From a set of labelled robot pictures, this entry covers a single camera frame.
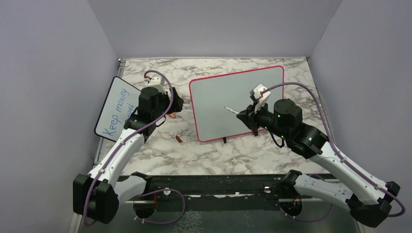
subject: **whiteboard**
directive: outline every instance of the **whiteboard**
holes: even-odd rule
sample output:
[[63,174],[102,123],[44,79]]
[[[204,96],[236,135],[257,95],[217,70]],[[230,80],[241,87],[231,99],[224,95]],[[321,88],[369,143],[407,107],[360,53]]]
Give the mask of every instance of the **whiteboard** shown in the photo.
[[[207,142],[250,133],[250,129],[224,107],[237,112],[245,110],[253,103],[249,93],[253,88],[260,83],[271,87],[283,83],[283,78],[283,67],[273,66],[192,80],[189,90],[198,140]],[[271,91],[267,101],[271,112],[281,98],[283,88]]]
[[94,133],[117,141],[125,121],[137,108],[140,90],[119,77],[114,77],[97,119]]

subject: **screw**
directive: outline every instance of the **screw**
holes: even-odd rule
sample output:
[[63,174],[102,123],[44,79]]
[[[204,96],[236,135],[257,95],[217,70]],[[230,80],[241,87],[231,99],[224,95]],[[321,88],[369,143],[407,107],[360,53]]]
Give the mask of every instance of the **screw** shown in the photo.
[[263,190],[265,193],[270,193],[270,187],[269,186],[265,186],[265,189]]
[[163,191],[163,193],[167,196],[167,195],[169,195],[170,194],[170,191]]

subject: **marble countertop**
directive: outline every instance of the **marble countertop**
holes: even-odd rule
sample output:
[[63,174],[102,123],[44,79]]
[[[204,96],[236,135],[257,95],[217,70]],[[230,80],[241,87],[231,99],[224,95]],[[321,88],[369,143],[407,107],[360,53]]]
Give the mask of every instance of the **marble countertop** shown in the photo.
[[[224,144],[221,140],[202,143],[196,129],[190,103],[189,82],[193,79],[260,67],[282,65],[285,82],[299,82],[316,92],[306,58],[167,58],[129,59],[123,79],[137,88],[143,88],[143,73],[154,69],[168,77],[184,100],[183,111],[176,119],[168,117],[157,128],[146,144],[134,154],[123,175],[139,171],[150,175],[233,175],[284,174],[290,169],[303,173],[325,173],[322,167],[291,152],[278,148],[267,131],[234,136]],[[325,132],[314,101],[309,93],[298,86],[285,86],[284,97],[290,98],[303,109],[304,122]],[[178,143],[175,136],[182,139]],[[100,158],[114,145],[104,139]]]

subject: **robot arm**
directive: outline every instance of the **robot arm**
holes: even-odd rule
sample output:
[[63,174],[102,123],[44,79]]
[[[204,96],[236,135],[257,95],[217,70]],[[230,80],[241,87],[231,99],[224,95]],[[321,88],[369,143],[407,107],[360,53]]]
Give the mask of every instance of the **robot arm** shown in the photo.
[[[238,113],[237,118],[255,136],[262,127],[281,137],[293,152],[324,167],[344,184],[326,183],[291,170],[282,181],[283,188],[296,195],[309,195],[336,204],[349,210],[353,218],[366,226],[379,225],[391,210],[393,198],[387,192],[396,197],[399,185],[372,176],[338,149],[343,156],[341,159],[324,133],[302,122],[302,109],[292,100],[278,100],[274,112],[269,112],[266,101],[270,92],[266,89],[262,84],[255,87],[250,93],[254,103]],[[377,187],[350,166],[371,179]]]
[[87,205],[87,217],[107,224],[116,215],[119,205],[145,191],[150,176],[136,172],[122,182],[117,180],[134,153],[156,129],[152,122],[161,117],[170,104],[167,114],[182,111],[183,100],[176,89],[171,88],[173,100],[170,103],[164,81],[159,76],[151,78],[148,86],[141,90],[138,107],[127,119],[124,130],[107,156],[87,176],[79,174],[74,179],[75,213],[83,215]]

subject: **gray wall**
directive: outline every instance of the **gray wall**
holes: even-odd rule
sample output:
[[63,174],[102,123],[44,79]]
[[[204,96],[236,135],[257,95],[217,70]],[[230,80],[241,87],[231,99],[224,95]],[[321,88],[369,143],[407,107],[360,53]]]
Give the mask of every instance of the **gray wall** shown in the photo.
[[341,0],[88,0],[116,55],[311,56]]
[[412,227],[411,12],[410,0],[343,0],[309,61],[337,145],[372,174],[401,185],[407,212],[387,219],[378,233]]
[[66,232],[117,57],[86,0],[0,3],[0,232]]

